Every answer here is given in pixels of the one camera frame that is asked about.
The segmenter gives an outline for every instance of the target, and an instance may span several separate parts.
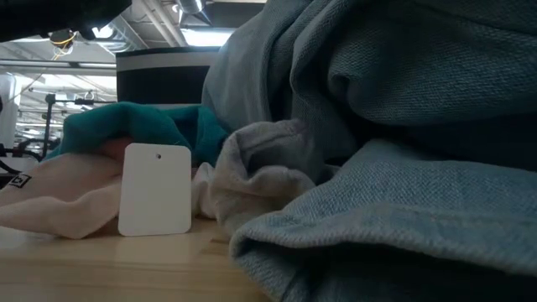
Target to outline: wooden surface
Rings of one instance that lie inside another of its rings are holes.
[[[269,301],[214,221],[155,237],[54,239],[0,227],[0,301]]]

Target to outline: light pink garment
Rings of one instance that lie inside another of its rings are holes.
[[[117,215],[122,171],[120,163],[101,155],[48,160],[0,190],[0,226],[86,237]]]

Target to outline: gray fabric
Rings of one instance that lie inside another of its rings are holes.
[[[245,222],[281,210],[325,173],[302,122],[249,125],[229,137],[216,162],[208,189],[216,219],[232,235]]]
[[[534,299],[483,269],[537,275],[536,96],[534,0],[269,1],[203,103],[348,160],[241,227],[235,261],[281,300]]]

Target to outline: white hang tag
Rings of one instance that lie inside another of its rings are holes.
[[[119,232],[149,236],[188,232],[191,225],[190,150],[132,143],[125,149]]]

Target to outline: teal fabric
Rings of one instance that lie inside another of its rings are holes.
[[[47,159],[65,153],[90,153],[109,139],[129,136],[136,143],[185,146],[197,162],[215,164],[227,132],[202,106],[159,110],[120,102],[69,116],[60,146]]]

